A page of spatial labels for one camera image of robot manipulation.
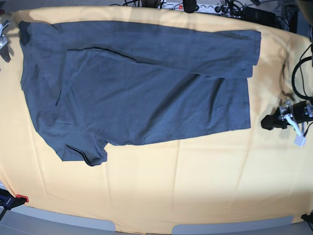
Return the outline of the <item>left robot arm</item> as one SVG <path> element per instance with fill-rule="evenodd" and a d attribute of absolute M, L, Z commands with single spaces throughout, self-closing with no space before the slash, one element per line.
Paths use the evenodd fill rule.
<path fill-rule="evenodd" d="M 273 114 L 265 116 L 261 120 L 261 127 L 266 130 L 272 130 L 274 128 L 286 129 L 288 126 L 291 126 L 292 123 L 312 124 L 313 122 L 313 97 L 308 96 L 307 93 L 301 94 L 295 84 L 295 76 L 297 72 L 300 72 L 302 86 L 305 86 L 304 77 L 302 72 L 302 65 L 306 62 L 312 62 L 313 57 L 304 55 L 308 51 L 312 51 L 313 46 L 309 45 L 305 52 L 300 56 L 299 62 L 294 67 L 291 74 L 291 86 L 294 94 L 302 99 L 298 103 L 293 103 L 290 100 L 286 100 L 281 106 L 279 106 Z"/>

